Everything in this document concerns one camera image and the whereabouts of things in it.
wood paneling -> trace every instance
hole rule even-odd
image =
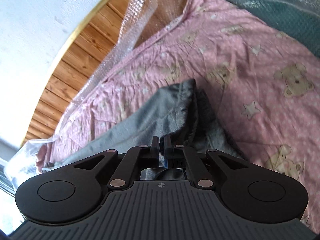
[[[33,114],[33,117],[35,120],[37,120],[38,122],[44,124],[47,127],[50,127],[51,129],[55,129],[58,125],[58,122],[50,117],[48,117],[47,115],[39,112],[39,111],[35,111]]]
[[[113,48],[113,43],[106,39],[91,25],[87,25],[84,28],[84,30],[75,39],[75,44],[100,62]]]
[[[35,120],[33,118],[31,119],[30,126],[36,128],[37,130],[39,130],[41,132],[44,132],[45,134],[48,134],[48,135],[53,135],[53,133],[54,133],[54,129],[51,129],[50,127],[38,122],[37,120]]]
[[[68,101],[69,103],[78,93],[77,90],[68,86],[66,83],[62,82],[60,79],[57,79],[55,76],[50,77],[45,88],[58,97],[61,97],[62,99]]]
[[[60,60],[31,119],[26,140],[48,138],[68,104],[117,43],[129,0],[109,0]]]
[[[91,20],[90,25],[113,44],[118,41],[122,19],[108,5],[105,5]]]
[[[49,106],[41,100],[38,102],[36,110],[56,121],[60,121],[60,118],[62,116],[62,112],[58,111],[52,106]]]
[[[86,77],[90,77],[100,64],[98,60],[75,43],[70,46],[62,60]]]
[[[123,19],[129,0],[110,0],[108,5]]]
[[[53,72],[53,76],[65,82],[68,86],[77,91],[80,91],[88,80],[85,75],[75,70],[63,60],[59,62],[58,66]]]

pink bedsheet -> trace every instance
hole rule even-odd
[[[159,87],[195,78],[250,161],[298,179],[302,221],[320,233],[320,61],[224,0],[188,0],[176,27],[135,49],[73,113],[46,154],[54,163],[134,113]],[[44,156],[39,156],[39,166]]]

crosshair symbol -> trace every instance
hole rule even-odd
[[[166,186],[166,184],[164,184],[164,183],[161,182],[161,183],[159,183],[157,186],[160,187],[160,188],[163,188],[163,187]]]

gray fabric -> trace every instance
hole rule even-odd
[[[206,94],[197,90],[195,80],[191,79],[160,88],[126,120],[62,162],[43,168],[43,171],[76,162],[107,149],[125,153],[137,145],[151,145],[153,136],[160,137],[162,149],[166,134],[171,135],[174,145],[192,146],[202,153],[208,148],[215,148],[239,157],[236,150],[227,143]]]

metal pin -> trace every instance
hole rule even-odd
[[[198,185],[200,187],[211,187],[213,185],[213,182],[209,179],[201,179],[198,181]]]
[[[112,187],[122,187],[125,185],[125,181],[123,179],[113,179],[110,181],[110,185]]]

